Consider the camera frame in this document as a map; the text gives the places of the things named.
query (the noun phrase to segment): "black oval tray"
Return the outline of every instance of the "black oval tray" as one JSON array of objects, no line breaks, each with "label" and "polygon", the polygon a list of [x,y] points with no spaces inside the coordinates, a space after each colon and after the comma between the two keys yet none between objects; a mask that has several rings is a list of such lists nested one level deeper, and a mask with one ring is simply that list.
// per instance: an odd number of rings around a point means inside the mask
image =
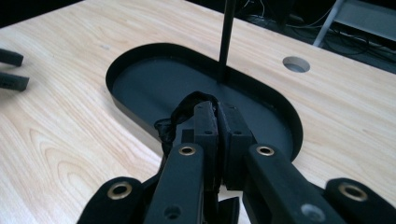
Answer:
[{"label": "black oval tray", "polygon": [[[274,146],[293,160],[303,142],[303,127],[290,102],[254,78],[226,68],[217,82],[219,63],[191,49],[159,43],[123,53],[110,65],[107,88],[116,106],[147,132],[157,136],[153,124],[169,118],[180,101],[193,91],[212,94],[238,107],[257,141]],[[191,129],[188,121],[179,125]],[[177,133],[180,142],[181,133]]]}]

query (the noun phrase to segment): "metal leg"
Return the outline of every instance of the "metal leg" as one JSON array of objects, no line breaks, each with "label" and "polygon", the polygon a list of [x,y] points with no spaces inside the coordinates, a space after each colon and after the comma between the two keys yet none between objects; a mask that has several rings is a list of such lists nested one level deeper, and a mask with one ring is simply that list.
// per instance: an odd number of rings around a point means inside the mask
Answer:
[{"label": "metal leg", "polygon": [[322,42],[324,36],[327,34],[327,31],[329,30],[330,26],[332,25],[332,22],[334,21],[335,17],[338,14],[339,9],[341,6],[344,4],[345,0],[337,0],[334,3],[334,6],[332,7],[332,10],[329,13],[329,16],[327,17],[326,21],[324,22],[322,28],[320,29],[320,32],[315,39],[314,46],[318,47],[320,43]]}]

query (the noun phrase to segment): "wood grain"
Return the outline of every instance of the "wood grain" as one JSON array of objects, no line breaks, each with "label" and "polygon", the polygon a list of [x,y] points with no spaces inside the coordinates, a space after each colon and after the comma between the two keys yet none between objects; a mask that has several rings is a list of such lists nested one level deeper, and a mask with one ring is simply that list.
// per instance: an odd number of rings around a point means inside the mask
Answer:
[{"label": "wood grain", "polygon": [[[1,29],[0,48],[25,60],[0,69],[30,82],[0,90],[0,223],[74,223],[107,180],[154,175],[160,144],[114,106],[106,70],[159,42],[217,59],[221,25],[179,0],[88,0]],[[310,70],[289,71],[287,56]],[[353,178],[396,205],[396,76],[238,20],[228,65],[295,106],[304,144],[294,164],[309,181]]]}]

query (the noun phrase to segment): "wooden table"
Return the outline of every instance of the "wooden table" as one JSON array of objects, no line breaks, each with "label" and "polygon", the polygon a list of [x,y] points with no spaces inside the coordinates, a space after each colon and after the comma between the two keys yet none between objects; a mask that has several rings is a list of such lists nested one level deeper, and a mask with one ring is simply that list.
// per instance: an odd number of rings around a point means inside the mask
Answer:
[{"label": "wooden table", "polygon": [[[161,146],[114,106],[106,70],[158,42],[217,59],[222,18],[180,0],[88,0],[1,29],[0,48],[25,60],[0,69],[30,82],[0,90],[0,223],[74,223],[107,180],[154,175]],[[310,70],[289,71],[288,56]],[[243,21],[228,65],[295,106],[304,143],[294,165],[309,181],[353,178],[396,205],[396,76]]]}]

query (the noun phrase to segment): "black pole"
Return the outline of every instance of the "black pole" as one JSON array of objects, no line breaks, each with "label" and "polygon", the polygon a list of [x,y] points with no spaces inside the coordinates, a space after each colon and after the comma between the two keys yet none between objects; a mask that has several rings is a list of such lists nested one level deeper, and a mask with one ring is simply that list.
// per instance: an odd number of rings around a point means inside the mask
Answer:
[{"label": "black pole", "polygon": [[224,10],[224,22],[221,36],[221,47],[219,56],[218,82],[224,82],[227,78],[226,67],[228,49],[230,48],[231,31],[233,29],[233,14],[235,12],[236,0],[226,0]]}]

